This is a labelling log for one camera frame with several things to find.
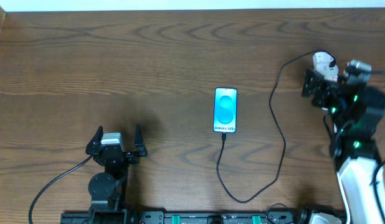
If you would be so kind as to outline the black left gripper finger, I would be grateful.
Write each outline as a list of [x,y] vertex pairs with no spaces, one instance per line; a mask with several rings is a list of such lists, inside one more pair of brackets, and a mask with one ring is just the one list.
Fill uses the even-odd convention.
[[135,129],[135,140],[134,140],[134,146],[137,148],[137,149],[144,149],[145,148],[145,142],[142,138],[142,135],[141,135],[141,128],[140,128],[140,125],[137,124],[136,125],[136,129]]
[[103,137],[103,127],[99,126],[93,138],[89,142],[90,147],[97,147],[101,144],[101,140]]

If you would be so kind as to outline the blue Samsung Galaxy smartphone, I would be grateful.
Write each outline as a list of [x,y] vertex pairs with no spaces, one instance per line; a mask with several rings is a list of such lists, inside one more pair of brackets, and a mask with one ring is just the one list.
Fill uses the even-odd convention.
[[235,133],[237,131],[237,93],[236,88],[215,89],[214,132]]

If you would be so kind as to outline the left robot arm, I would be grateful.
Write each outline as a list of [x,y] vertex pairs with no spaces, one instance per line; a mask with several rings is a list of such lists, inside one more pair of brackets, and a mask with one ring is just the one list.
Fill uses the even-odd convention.
[[126,151],[120,133],[104,133],[101,126],[86,146],[86,154],[104,171],[94,175],[88,184],[91,196],[89,223],[139,223],[138,212],[125,205],[129,166],[138,164],[140,158],[148,155],[141,135],[140,125],[136,126],[135,150]]

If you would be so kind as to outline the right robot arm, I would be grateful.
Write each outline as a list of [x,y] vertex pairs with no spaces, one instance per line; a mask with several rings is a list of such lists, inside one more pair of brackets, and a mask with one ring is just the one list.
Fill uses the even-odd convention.
[[306,70],[302,96],[326,108],[332,120],[329,151],[351,222],[385,223],[385,161],[373,138],[385,115],[385,93]]

